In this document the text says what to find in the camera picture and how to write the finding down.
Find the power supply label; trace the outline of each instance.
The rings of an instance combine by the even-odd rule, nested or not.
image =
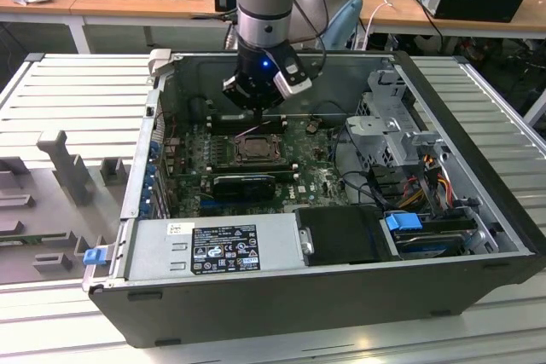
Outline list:
[[[191,247],[193,274],[259,270],[256,225],[194,228]]]

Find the aluminum profile table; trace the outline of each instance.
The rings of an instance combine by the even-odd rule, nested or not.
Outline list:
[[[537,226],[546,232],[546,144],[465,62],[413,59]],[[417,107],[428,128],[433,125]]]
[[[84,66],[82,61],[75,61],[79,58],[81,57],[74,55],[47,55],[43,61],[61,65],[59,61],[64,60],[64,64],[82,67]],[[122,60],[146,61],[148,57],[88,56],[86,60],[106,58],[120,59],[109,61],[108,64],[112,62],[121,64]],[[542,181],[546,177],[544,170],[540,168],[540,165],[544,164],[542,140],[469,65],[451,58],[415,58],[415,63],[462,122],[482,152],[494,164],[502,178],[510,184],[514,193],[519,195],[519,200],[537,224],[544,228],[545,202],[544,191],[541,189],[544,185],[538,186],[540,182],[533,182]],[[98,66],[102,63],[95,61],[89,64]],[[7,88],[12,96],[6,98],[5,90],[0,95],[3,97],[0,105],[5,106],[6,101],[10,102],[16,96],[17,98],[23,96],[14,94],[16,90],[34,86],[28,83],[26,78],[33,78],[32,82],[38,81],[36,78],[41,76],[31,71],[30,66],[38,65],[35,63],[23,65]],[[117,90],[123,94],[123,89],[119,87],[124,85],[114,85],[115,82],[107,84],[109,80],[106,78],[112,76],[96,77],[102,77],[102,80],[95,86]],[[113,77],[118,79],[115,81],[120,81],[119,78],[123,76]],[[146,84],[147,76],[143,74],[139,81],[142,83],[135,87]],[[85,87],[89,84],[68,86],[65,84],[67,87],[76,85]],[[120,105],[119,110],[124,111],[128,109],[127,107],[138,105]],[[0,108],[1,126],[6,125],[8,121],[2,117],[5,109]],[[16,109],[19,108],[10,107],[9,112]],[[78,118],[83,121],[89,117]],[[118,116],[115,121],[124,118],[133,117]],[[112,125],[109,126],[110,130],[115,129]],[[121,145],[131,144],[134,142],[128,141]],[[93,161],[94,157],[91,155],[85,160]],[[41,160],[35,161],[32,156],[29,161],[41,163]],[[525,171],[526,168],[518,166],[522,161],[528,163],[531,168]],[[211,326],[214,325],[212,317],[204,317],[204,320],[210,320]],[[79,280],[4,286],[0,288],[0,339],[3,341],[0,343],[0,361],[6,362],[130,361],[135,364],[161,362],[245,364],[279,361],[293,364],[545,362],[546,275],[542,272],[523,285],[496,289],[457,317],[151,350],[136,350],[128,346],[121,334],[81,290]]]
[[[154,87],[148,56],[39,57],[28,58],[0,94],[2,156],[21,157],[27,168],[50,167],[36,142],[42,131],[64,130],[68,152],[86,165],[105,157],[130,165]]]

